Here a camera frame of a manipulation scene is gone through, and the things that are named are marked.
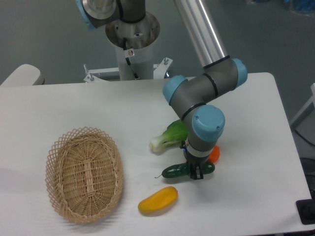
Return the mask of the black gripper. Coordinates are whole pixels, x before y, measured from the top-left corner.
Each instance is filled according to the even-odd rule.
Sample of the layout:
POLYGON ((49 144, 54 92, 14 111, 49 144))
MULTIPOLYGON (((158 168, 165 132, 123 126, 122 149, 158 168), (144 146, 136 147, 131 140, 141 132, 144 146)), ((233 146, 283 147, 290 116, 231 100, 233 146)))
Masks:
POLYGON ((181 141, 181 149, 183 150, 185 159, 189 162, 189 176, 191 179, 203 179, 201 165, 204 164, 212 149, 207 151, 196 150, 190 145, 188 140, 181 141))

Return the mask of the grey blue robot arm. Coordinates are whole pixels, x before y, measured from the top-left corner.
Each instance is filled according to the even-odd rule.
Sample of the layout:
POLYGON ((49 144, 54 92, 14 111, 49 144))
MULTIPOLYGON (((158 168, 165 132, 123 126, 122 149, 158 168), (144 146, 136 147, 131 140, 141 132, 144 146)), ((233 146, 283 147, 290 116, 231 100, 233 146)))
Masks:
MULTIPOLYGON (((115 46, 121 80, 162 78, 153 66, 150 47, 160 32, 154 15, 143 0, 78 0, 77 7, 90 28, 105 27, 108 40, 115 46)), ((167 103, 188 131, 180 138, 186 162, 162 172, 165 178, 188 175, 202 179, 214 166, 208 157, 223 132, 223 112, 210 101, 241 86, 248 77, 247 68, 226 52, 206 4, 201 0, 175 2, 197 52, 204 72, 187 79, 172 77, 163 87, 167 103)))

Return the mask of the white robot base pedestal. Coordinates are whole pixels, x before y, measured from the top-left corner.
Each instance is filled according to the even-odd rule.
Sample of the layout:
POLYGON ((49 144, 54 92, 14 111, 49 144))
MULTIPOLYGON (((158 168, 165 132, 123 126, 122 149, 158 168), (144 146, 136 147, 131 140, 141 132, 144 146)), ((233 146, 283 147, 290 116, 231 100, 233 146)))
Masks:
POLYGON ((170 77, 169 67, 173 60, 165 57, 154 63, 154 45, 158 40, 160 25, 157 18, 146 12, 145 17, 128 24, 113 21, 105 27, 106 36, 115 48, 118 66, 103 69, 88 69, 84 65, 85 82, 130 81, 164 79, 170 77))

